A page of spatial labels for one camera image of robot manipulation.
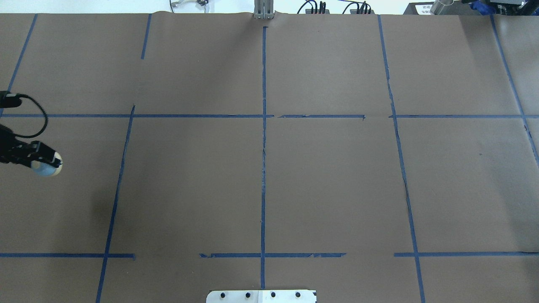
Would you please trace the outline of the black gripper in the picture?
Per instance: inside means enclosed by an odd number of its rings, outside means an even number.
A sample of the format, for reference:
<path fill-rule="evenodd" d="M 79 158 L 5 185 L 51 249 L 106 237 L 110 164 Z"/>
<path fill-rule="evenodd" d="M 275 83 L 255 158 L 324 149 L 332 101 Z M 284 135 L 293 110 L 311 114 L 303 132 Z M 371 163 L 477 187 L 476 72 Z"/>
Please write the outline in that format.
<path fill-rule="evenodd" d="M 23 142 L 15 137 L 10 128 L 0 125 L 0 161 L 25 167 L 31 167 L 31 161 L 60 165 L 60 156 L 44 142 Z"/>

